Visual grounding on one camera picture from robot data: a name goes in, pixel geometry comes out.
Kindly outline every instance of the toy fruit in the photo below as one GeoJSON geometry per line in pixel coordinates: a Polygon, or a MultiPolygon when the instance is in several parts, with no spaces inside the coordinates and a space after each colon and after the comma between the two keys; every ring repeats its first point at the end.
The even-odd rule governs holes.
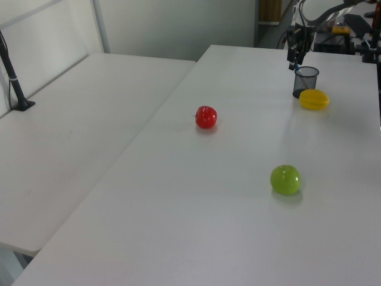
{"type": "Polygon", "coordinates": [[[321,110],[328,106],[329,97],[318,89],[306,89],[300,93],[299,102],[304,108],[321,110]]]}
{"type": "Polygon", "coordinates": [[[200,106],[195,117],[200,128],[211,128],[217,122],[217,112],[210,106],[200,106]]]}
{"type": "Polygon", "coordinates": [[[300,189],[300,174],[290,165],[276,167],[271,173],[271,185],[274,191],[282,195],[294,195],[300,189]]]}

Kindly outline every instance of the black cable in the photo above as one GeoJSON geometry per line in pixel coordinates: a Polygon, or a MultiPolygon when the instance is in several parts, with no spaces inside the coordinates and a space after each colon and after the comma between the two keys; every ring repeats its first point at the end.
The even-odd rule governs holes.
{"type": "Polygon", "coordinates": [[[285,34],[286,34],[286,31],[284,31],[284,32],[280,35],[278,44],[276,45],[276,48],[277,48],[277,49],[279,48],[280,41],[282,40],[282,38],[283,38],[283,36],[284,36],[285,34]]]}
{"type": "MultiPolygon", "coordinates": [[[[340,42],[341,42],[342,40],[344,40],[344,39],[345,39],[345,37],[342,38],[342,39],[340,39],[339,42],[338,42],[338,45],[339,45],[340,42]]],[[[349,39],[351,40],[351,39],[360,39],[360,38],[359,38],[359,37],[353,37],[353,36],[351,36],[349,39]]]]}
{"type": "Polygon", "coordinates": [[[332,36],[329,36],[328,38],[326,38],[326,39],[325,39],[323,42],[321,42],[320,44],[322,45],[322,44],[326,43],[327,41],[329,41],[329,40],[331,40],[332,38],[335,38],[335,37],[337,37],[337,36],[342,36],[342,37],[345,38],[345,36],[343,36],[343,35],[332,35],[332,36]]]}
{"type": "Polygon", "coordinates": [[[300,19],[302,20],[302,23],[303,23],[303,28],[304,28],[304,43],[306,43],[307,42],[307,28],[305,26],[305,22],[304,22],[304,18],[303,18],[303,13],[302,13],[302,9],[301,9],[304,6],[304,1],[305,0],[302,0],[302,2],[299,5],[299,15],[300,15],[300,19]]]}
{"type": "Polygon", "coordinates": [[[1,30],[0,30],[0,38],[1,38],[2,42],[4,43],[5,49],[8,51],[7,42],[5,41],[4,36],[1,33],[1,30]]]}
{"type": "MultiPolygon", "coordinates": [[[[4,43],[5,50],[8,52],[7,42],[5,41],[4,36],[2,35],[1,31],[0,31],[0,38],[1,38],[1,41],[4,43]]],[[[13,108],[12,108],[12,104],[11,104],[11,80],[8,81],[8,103],[10,105],[10,110],[12,111],[13,108]]]]}
{"type": "Polygon", "coordinates": [[[12,108],[12,103],[11,103],[11,80],[8,81],[9,85],[8,85],[8,103],[10,105],[10,110],[12,111],[13,108],[12,108]]]}

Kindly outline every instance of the white wall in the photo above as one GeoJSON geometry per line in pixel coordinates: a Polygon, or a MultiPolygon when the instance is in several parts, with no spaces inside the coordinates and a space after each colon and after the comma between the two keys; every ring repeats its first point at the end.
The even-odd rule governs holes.
{"type": "Polygon", "coordinates": [[[253,46],[257,0],[94,0],[105,51],[197,61],[211,44],[253,46]]]}
{"type": "MultiPolygon", "coordinates": [[[[27,2],[31,5],[31,2],[40,4],[42,1],[27,2]]],[[[12,10],[15,19],[0,25],[26,97],[82,58],[102,51],[91,0],[50,2],[51,5],[34,10],[32,14],[25,13],[22,5],[17,14],[15,5],[12,10]]],[[[7,94],[8,76],[0,61],[0,116],[8,111],[7,94]]]]}

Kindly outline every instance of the green apple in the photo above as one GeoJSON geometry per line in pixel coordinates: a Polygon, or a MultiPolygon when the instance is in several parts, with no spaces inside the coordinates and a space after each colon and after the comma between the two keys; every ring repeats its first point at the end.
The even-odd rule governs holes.
{"type": "Polygon", "coordinates": [[[300,189],[300,174],[290,165],[276,167],[271,173],[271,185],[274,191],[282,195],[294,195],[300,189]]]}

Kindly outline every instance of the yellow fruit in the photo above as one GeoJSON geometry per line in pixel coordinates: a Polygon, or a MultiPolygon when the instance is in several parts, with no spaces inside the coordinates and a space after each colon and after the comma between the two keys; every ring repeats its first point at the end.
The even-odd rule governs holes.
{"type": "Polygon", "coordinates": [[[299,102],[304,108],[321,110],[328,106],[329,97],[318,89],[306,89],[300,93],[299,102]]]}

